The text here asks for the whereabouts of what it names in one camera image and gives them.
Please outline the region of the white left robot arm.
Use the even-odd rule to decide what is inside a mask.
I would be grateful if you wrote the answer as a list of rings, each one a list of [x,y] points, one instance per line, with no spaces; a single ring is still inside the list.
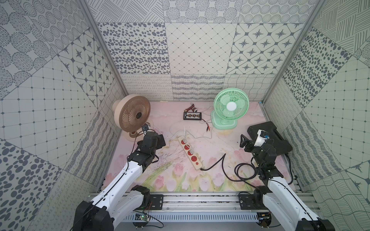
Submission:
[[[145,132],[116,178],[92,201],[82,201],[78,205],[71,230],[113,231],[136,208],[146,208],[150,195],[148,188],[137,185],[129,195],[123,195],[153,163],[156,151],[165,145],[162,134],[154,130]]]

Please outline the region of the cream red power strip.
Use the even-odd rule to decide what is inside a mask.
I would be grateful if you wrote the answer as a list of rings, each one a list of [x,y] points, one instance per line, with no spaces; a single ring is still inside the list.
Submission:
[[[192,145],[187,141],[185,136],[179,136],[178,141],[180,143],[180,146],[184,150],[186,156],[189,158],[190,162],[192,163],[192,166],[194,167],[195,170],[200,170],[203,167],[203,164],[200,160],[200,156],[198,153],[196,153],[193,150]]]

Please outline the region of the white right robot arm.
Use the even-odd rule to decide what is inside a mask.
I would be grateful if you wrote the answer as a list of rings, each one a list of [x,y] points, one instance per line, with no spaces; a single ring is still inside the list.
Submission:
[[[321,219],[291,189],[275,166],[276,149],[267,140],[268,135],[259,135],[256,141],[243,134],[240,137],[240,147],[252,154],[257,175],[264,183],[254,190],[254,203],[272,212],[286,231],[334,231],[329,220]]]

